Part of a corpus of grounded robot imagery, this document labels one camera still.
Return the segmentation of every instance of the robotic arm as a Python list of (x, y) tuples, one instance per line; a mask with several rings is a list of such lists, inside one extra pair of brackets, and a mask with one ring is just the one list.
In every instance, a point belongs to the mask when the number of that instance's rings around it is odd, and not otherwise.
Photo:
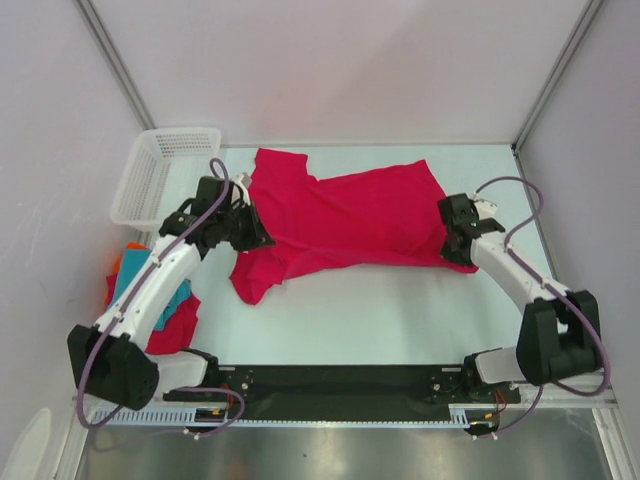
[[(196, 197), (186, 200), (164, 221), (151, 256), (120, 299), (91, 328), (77, 325), (71, 331), (67, 343), (76, 385), (80, 384), (90, 352), (114, 318), (119, 322), (93, 362), (87, 393), (140, 410), (154, 396), (200, 385), (207, 375), (217, 372), (215, 357), (203, 352), (151, 356), (144, 350), (162, 310), (210, 249), (222, 241), (228, 241), (237, 251), (273, 245), (251, 205), (248, 181), (246, 175), (231, 180), (231, 188), (217, 211), (176, 242), (224, 192), (224, 180), (202, 177)], [(122, 314), (123, 299), (128, 298), (132, 300)]]
[[(458, 265), (486, 271), (523, 316), (515, 347), (481, 352), (465, 360), (474, 365), (483, 383), (526, 380), (543, 385), (602, 367), (594, 339), (553, 291), (575, 305), (599, 336), (598, 304), (593, 295), (574, 293), (544, 277), (519, 253), (513, 255), (515, 250), (509, 245), (510, 253), (505, 229), (492, 216), (493, 204), (459, 194), (438, 202), (438, 209), (447, 229), (440, 254)], [(565, 332), (560, 333), (560, 324), (566, 326)]]
[[(273, 245), (251, 204), (248, 181), (245, 175), (231, 180), (218, 210), (191, 228), (225, 191), (225, 181), (203, 177), (196, 197), (186, 200), (164, 221), (151, 256), (121, 298), (92, 327), (77, 325), (71, 331), (67, 343), (77, 386), (84, 378), (86, 392), (140, 410), (154, 396), (177, 388), (219, 384), (217, 359), (211, 355), (186, 350), (149, 356), (144, 350), (162, 310), (210, 249), (222, 241), (237, 251)], [(526, 380), (542, 385), (602, 367), (593, 338), (547, 287), (552, 286), (575, 305), (599, 335), (593, 295), (574, 293), (542, 275), (537, 275), (542, 282), (536, 282), (531, 275), (535, 269), (525, 262), (527, 271), (505, 249), (504, 228), (493, 218), (492, 204), (461, 194), (441, 200), (438, 208), (447, 230), (441, 255), (458, 265), (485, 270), (523, 315), (515, 347), (465, 359), (465, 367), (471, 367), (478, 382)], [(126, 308), (124, 299), (129, 302)], [(559, 333), (559, 323), (567, 326), (566, 332)], [(94, 348), (99, 341), (104, 343)]]

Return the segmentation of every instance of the white plastic basket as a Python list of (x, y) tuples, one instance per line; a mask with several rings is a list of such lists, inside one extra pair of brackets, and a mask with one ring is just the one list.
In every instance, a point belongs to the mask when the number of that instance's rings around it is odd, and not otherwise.
[[(120, 179), (111, 220), (143, 232), (158, 228), (195, 195), (200, 177), (211, 175), (209, 160), (219, 149), (220, 131), (215, 128), (161, 128), (141, 133)], [(174, 176), (180, 180), (172, 182)]]

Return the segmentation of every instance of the white wall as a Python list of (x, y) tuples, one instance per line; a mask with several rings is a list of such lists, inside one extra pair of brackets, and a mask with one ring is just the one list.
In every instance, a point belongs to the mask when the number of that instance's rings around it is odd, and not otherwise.
[(560, 273), (601, 309), (613, 386), (640, 452), (640, 2), (608, 2), (525, 145)]
[(95, 0), (159, 126), (511, 143), (587, 0)]
[(5, 5), (0, 63), (1, 472), (39, 409), (70, 419), (66, 336), (128, 236), (108, 208), (139, 127), (70, 0)]

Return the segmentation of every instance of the purple cable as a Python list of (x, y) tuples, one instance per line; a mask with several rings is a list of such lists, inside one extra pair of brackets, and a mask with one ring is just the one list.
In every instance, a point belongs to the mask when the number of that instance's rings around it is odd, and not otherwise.
[[(216, 177), (218, 177), (218, 174), (216, 173), (216, 170), (215, 170), (216, 164), (219, 165), (220, 168), (222, 169), (222, 175), (223, 175), (222, 178), (224, 180), (222, 193), (216, 199), (216, 201), (213, 202), (213, 204), (211, 204), (211, 206), (207, 209), (206, 212), (204, 212), (200, 217), (198, 217), (198, 219), (195, 222), (193, 222), (193, 224), (190, 225), (189, 228), (187, 228), (179, 237), (177, 237), (173, 242), (171, 242), (169, 246), (165, 248), (158, 255), (159, 262), (162, 262), (162, 260), (164, 260), (167, 257), (167, 255), (171, 253), (171, 250), (173, 250), (176, 245), (182, 242), (196, 228), (202, 225), (202, 223), (220, 207), (220, 205), (226, 198), (227, 193), (229, 193), (230, 180), (229, 180), (229, 172), (227, 171), (227, 167), (224, 165), (224, 163), (222, 163), (222, 160), (220, 160), (219, 158), (212, 158), (211, 161), (209, 162), (209, 168), (211, 169), (211, 172), (213, 173), (213, 175)], [(129, 293), (129, 295), (127, 295), (127, 298), (125, 298), (124, 301), (122, 302), (122, 306), (119, 309), (120, 314), (124, 315), (124, 313), (127, 311), (127, 308), (129, 307), (129, 305), (131, 304), (131, 302), (133, 301), (137, 293), (142, 288), (142, 285), (144, 285), (144, 283), (147, 281), (149, 276), (156, 269), (157, 265), (158, 264), (156, 263), (152, 263), (143, 272), (143, 274), (140, 276), (138, 281), (131, 288), (131, 292)], [(102, 345), (106, 341), (107, 337), (116, 328), (116, 325), (118, 324), (119, 321), (120, 321), (120, 318), (117, 316), (114, 316), (111, 322), (109, 323), (109, 325), (107, 326), (107, 328), (105, 328), (105, 330), (102, 332), (102, 334), (96, 341), (95, 345), (91, 349), (91, 352), (89, 352), (89, 356), (87, 357), (87, 361), (85, 362), (84, 369), (82, 370), (82, 375), (80, 376), (80, 382), (78, 382), (78, 395), (76, 397), (76, 414), (78, 415), (78, 420), (80, 421), (80, 424), (87, 429), (95, 429), (95, 428), (103, 427), (122, 409), (122, 405), (117, 406), (116, 408), (113, 409), (113, 411), (109, 415), (107, 415), (104, 419), (100, 420), (97, 423), (90, 423), (86, 415), (84, 414), (84, 395), (87, 389), (87, 382), (89, 381), (89, 374), (91, 372), (91, 368), (93, 367), (93, 364), (96, 360), (98, 352), (100, 351), (100, 348), (102, 348)]]
[[(540, 403), (540, 399), (542, 398), (543, 391), (544, 391), (544, 387), (540, 385), (540, 388), (538, 388), (538, 393), (536, 394), (536, 398), (533, 399), (533, 403), (531, 403), (531, 406), (527, 409), (526, 412), (524, 412), (524, 415), (522, 415), (520, 418), (515, 420), (513, 423), (510, 423), (506, 427), (502, 427), (501, 429), (498, 430), (498, 432), (502, 433), (517, 425), (520, 425), (523, 422), (523, 420), (527, 418), (531, 413), (533, 413), (533, 411), (536, 409), (536, 407), (538, 406), (538, 403)], [(480, 435), (479, 438), (492, 438), (492, 435), (491, 434)]]
[(542, 192), (540, 191), (540, 189), (533, 184), (532, 182), (525, 180), (523, 178), (519, 178), (519, 177), (497, 177), (494, 178), (492, 180), (489, 180), (488, 182), (482, 184), (477, 190), (476, 190), (476, 194), (481, 192), (482, 190), (484, 190), (486, 187), (488, 187), (489, 185), (496, 183), (496, 182), (500, 182), (500, 181), (505, 181), (505, 180), (512, 180), (512, 181), (516, 181), (516, 182), (520, 182), (524, 185), (526, 185), (527, 187), (531, 188), (533, 191), (536, 192), (536, 195), (538, 196), (538, 207), (535, 209), (535, 211), (533, 212), (533, 214), (528, 217), (525, 221), (519, 223), (518, 225), (516, 225), (515, 227), (513, 227), (509, 233), (507, 233), (505, 239), (504, 239), (504, 247), (505, 247), (505, 251), (508, 253), (508, 255), (513, 258), (513, 260), (525, 271), (527, 272), (529, 275), (531, 275), (531, 277), (533, 277), (534, 280), (536, 280), (540, 285), (543, 285), (544, 288), (551, 292), (558, 300), (560, 300), (560, 302), (562, 302), (562, 304), (569, 310), (571, 310), (571, 312), (578, 318), (578, 320), (580, 321), (580, 323), (582, 324), (583, 328), (587, 331), (587, 333), (589, 333), (589, 336), (591, 337), (591, 339), (593, 340), (593, 343), (596, 346), (596, 349), (598, 350), (598, 354), (600, 355), (600, 358), (602, 359), (602, 369), (603, 369), (603, 376), (602, 376), (602, 382), (600, 383), (600, 385), (598, 386), (598, 388), (596, 388), (594, 391), (592, 392), (583, 392), (581, 390), (577, 390), (573, 387), (570, 387), (568, 385), (565, 385), (561, 382), (554, 382), (557, 386), (559, 386), (560, 388), (571, 392), (575, 395), (579, 395), (582, 397), (594, 397), (596, 395), (600, 395), (602, 392), (604, 392), (607, 387), (609, 386), (610, 380), (611, 380), (611, 361), (609, 360), (609, 355), (607, 354), (607, 351), (604, 347), (604, 344), (602, 343), (602, 340), (600, 340), (600, 336), (598, 335), (598, 333), (595, 331), (595, 329), (593, 328), (593, 326), (591, 325), (591, 323), (589, 322), (589, 320), (587, 319), (587, 317), (584, 316), (584, 314), (573, 304), (569, 301), (569, 299), (567, 299), (567, 297), (565, 295), (563, 295), (561, 292), (559, 292), (556, 288), (554, 288), (552, 285), (549, 285), (547, 282), (545, 282), (544, 278), (538, 274), (538, 272), (536, 272), (536, 270), (531, 267), (531, 265), (529, 265), (522, 257), (520, 257), (511, 247), (511, 238), (513, 237), (513, 235), (520, 230), (521, 228), (523, 228), (524, 226), (528, 225), (529, 223), (533, 222), (535, 219), (537, 219), (540, 216), (540, 213), (542, 212), (542, 207), (544, 206), (544, 196), (542, 195)]
[(93, 450), (95, 450), (98, 453), (112, 452), (113, 450), (119, 450), (119, 449), (121, 449), (123, 447), (127, 447), (129, 445), (134, 444), (134, 443), (142, 442), (144, 440), (149, 440), (150, 438), (158, 437), (160, 435), (165, 435), (165, 434), (169, 434), (169, 433), (172, 433), (172, 434), (180, 433), (180, 434), (183, 434), (183, 435), (191, 435), (192, 437), (194, 437), (194, 440), (197, 440), (197, 439), (200, 439), (200, 438), (212, 437), (214, 435), (219, 434), (220, 432), (223, 432), (227, 428), (229, 428), (232, 424), (237, 422), (242, 417), (242, 415), (244, 414), (244, 410), (245, 410), (245, 406), (246, 406), (244, 398), (242, 397), (242, 395), (238, 394), (237, 392), (234, 392), (233, 390), (229, 390), (227, 388), (185, 387), (185, 388), (179, 388), (178, 391), (180, 391), (180, 392), (199, 392), (199, 393), (202, 393), (202, 392), (224, 393), (226, 395), (232, 395), (233, 397), (238, 399), (238, 402), (240, 404), (240, 410), (238, 411), (238, 413), (236, 413), (236, 415), (231, 420), (227, 420), (226, 422), (222, 423), (220, 426), (215, 427), (213, 430), (211, 430), (209, 432), (191, 433), (186, 429), (167, 428), (167, 429), (164, 429), (164, 430), (159, 430), (157, 432), (149, 433), (148, 435), (143, 435), (142, 437), (133, 438), (133, 439), (128, 440), (126, 442), (118, 443), (116, 445), (112, 445), (112, 446), (107, 447), (107, 448), (99, 448), (99, 447), (94, 445), (93, 446)]

